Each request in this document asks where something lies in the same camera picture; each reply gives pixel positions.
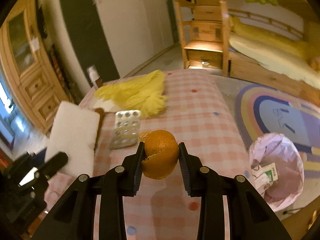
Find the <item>yellow foam fruit net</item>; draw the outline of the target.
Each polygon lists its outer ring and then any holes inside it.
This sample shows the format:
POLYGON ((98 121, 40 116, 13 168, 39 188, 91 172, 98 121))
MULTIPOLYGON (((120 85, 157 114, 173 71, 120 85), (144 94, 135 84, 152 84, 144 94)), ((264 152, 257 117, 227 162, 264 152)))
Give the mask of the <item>yellow foam fruit net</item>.
POLYGON ((165 74, 155 70, 125 82, 104 85, 94 96, 104 101, 111 100, 122 110, 139 110, 142 117, 149 118, 166 109, 164 81, 165 74))

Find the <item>pink lined trash bin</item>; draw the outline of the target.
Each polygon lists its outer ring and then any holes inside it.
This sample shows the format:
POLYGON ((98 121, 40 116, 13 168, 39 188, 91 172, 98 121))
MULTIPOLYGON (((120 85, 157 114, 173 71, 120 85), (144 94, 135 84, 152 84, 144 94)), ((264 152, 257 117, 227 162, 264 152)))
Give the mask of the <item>pink lined trash bin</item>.
POLYGON ((261 186, 264 200, 274 212, 292 205, 304 186, 304 167, 293 142, 283 134, 266 133, 248 150, 252 172, 266 174, 272 180, 269 187, 261 186))

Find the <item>silver pill blister pack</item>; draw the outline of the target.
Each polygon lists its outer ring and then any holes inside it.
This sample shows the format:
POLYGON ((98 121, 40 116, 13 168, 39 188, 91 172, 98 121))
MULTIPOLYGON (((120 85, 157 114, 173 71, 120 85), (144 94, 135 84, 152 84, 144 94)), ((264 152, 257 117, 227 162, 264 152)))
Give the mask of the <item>silver pill blister pack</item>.
POLYGON ((136 109, 116 113, 110 149, 131 147, 138 142, 140 117, 141 113, 136 109))

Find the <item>brown white spray bottle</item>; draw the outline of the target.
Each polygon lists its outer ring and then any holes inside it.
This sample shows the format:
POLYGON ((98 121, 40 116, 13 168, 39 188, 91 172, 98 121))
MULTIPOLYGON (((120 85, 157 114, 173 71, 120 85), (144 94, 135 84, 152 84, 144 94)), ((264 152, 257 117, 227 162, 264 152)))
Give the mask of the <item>brown white spray bottle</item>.
POLYGON ((95 89, 99 89, 100 87, 103 86, 103 81, 100 75, 98 74, 98 71, 96 70, 95 65, 88 67, 87 72, 95 89))

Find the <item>pastel rainbow rug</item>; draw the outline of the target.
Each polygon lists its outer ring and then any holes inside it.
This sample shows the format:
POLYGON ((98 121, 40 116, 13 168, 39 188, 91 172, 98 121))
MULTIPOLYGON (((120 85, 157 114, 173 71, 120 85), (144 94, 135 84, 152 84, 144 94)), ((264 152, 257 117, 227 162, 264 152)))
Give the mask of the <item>pastel rainbow rug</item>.
POLYGON ((301 154, 305 178, 319 178, 319 107, 253 84, 237 95, 235 119, 246 147, 265 133, 283 134, 301 154))

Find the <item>wooden cabinet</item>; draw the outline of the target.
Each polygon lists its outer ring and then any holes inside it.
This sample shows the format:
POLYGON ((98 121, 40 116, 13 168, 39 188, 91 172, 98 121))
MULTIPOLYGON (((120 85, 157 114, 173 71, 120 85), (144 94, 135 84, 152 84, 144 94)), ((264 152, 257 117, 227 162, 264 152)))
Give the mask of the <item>wooden cabinet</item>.
POLYGON ((20 110, 47 134, 67 95, 41 37, 38 12, 38 0, 15 3, 1 26, 1 65, 20 110))

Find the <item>white wardrobe doors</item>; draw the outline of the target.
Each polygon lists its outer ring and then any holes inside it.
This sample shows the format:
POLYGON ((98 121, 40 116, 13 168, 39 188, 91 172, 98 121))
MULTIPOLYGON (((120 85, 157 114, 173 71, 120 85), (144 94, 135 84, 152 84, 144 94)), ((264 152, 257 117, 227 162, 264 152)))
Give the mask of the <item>white wardrobe doors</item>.
POLYGON ((121 77, 174 44, 166 0, 95 0, 121 77))

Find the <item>wooden bunk bed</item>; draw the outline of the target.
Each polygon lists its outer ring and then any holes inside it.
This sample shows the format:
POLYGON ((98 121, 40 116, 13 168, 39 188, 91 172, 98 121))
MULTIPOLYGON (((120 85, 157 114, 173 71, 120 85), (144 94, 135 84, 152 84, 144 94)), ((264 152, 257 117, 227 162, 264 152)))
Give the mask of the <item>wooden bunk bed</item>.
POLYGON ((227 0, 230 77, 319 104, 319 12, 308 0, 227 0))

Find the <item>wooden stair drawers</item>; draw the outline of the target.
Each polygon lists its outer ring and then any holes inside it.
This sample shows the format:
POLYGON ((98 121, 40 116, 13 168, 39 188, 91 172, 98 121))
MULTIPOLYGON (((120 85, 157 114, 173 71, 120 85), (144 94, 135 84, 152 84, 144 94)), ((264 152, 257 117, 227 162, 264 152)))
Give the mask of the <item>wooden stair drawers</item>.
POLYGON ((185 69, 229 74, 229 14, 226 0, 174 0, 185 69))

